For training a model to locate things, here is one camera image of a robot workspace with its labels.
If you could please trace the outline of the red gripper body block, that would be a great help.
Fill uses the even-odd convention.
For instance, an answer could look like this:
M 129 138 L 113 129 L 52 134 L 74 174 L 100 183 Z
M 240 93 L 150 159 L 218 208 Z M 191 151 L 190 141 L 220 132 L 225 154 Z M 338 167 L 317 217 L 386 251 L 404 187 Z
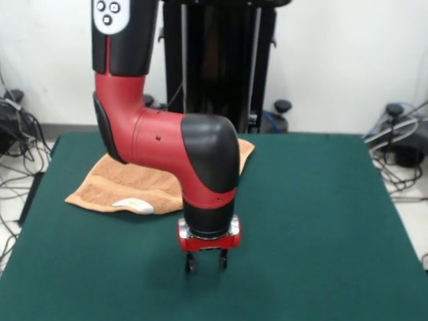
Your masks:
M 217 239 L 202 239 L 191 234 L 184 218 L 177 221 L 177 238 L 183 251 L 201 251 L 206 249 L 232 249 L 241 243 L 241 223 L 234 215 L 227 233 Z

